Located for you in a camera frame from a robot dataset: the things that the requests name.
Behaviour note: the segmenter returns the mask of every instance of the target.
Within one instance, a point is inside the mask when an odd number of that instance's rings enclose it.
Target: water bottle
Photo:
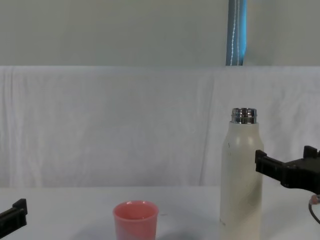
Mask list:
[[[234,108],[222,147],[220,240],[260,240],[262,174],[256,150],[264,150],[257,110]]]

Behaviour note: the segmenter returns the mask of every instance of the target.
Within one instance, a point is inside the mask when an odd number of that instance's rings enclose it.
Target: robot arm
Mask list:
[[[285,188],[304,189],[315,193],[309,201],[309,211],[320,224],[320,219],[312,210],[312,205],[320,204],[320,152],[316,148],[305,146],[303,158],[286,163],[257,150],[255,165],[257,172],[278,180]]]
[[[7,211],[0,213],[0,239],[27,225],[27,201],[20,199]]]

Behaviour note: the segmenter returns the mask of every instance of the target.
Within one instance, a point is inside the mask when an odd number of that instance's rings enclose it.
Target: plastic cup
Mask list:
[[[127,201],[113,209],[117,240],[155,240],[158,207],[149,201]]]

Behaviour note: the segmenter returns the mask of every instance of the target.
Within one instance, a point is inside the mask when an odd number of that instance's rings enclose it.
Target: white cloth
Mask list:
[[[244,65],[320,66],[318,0],[247,0]]]
[[[2,186],[199,185],[211,70],[0,73]]]
[[[0,65],[223,66],[226,0],[1,0]]]
[[[320,68],[0,67],[0,185],[218,185],[231,109],[265,151],[320,148]]]

